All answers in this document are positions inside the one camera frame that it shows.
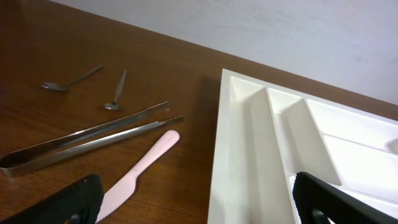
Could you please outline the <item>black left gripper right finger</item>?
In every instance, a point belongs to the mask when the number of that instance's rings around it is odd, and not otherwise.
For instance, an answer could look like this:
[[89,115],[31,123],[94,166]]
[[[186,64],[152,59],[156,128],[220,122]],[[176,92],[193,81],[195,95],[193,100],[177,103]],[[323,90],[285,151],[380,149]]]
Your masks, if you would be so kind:
[[302,224],[397,224],[397,219],[307,172],[296,175],[293,198]]

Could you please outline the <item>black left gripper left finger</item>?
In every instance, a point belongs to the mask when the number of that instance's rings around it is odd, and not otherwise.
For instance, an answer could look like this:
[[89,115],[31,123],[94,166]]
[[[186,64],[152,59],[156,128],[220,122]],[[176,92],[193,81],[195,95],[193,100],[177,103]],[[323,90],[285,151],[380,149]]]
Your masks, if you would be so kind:
[[95,224],[103,198],[99,175],[90,174],[1,223]]

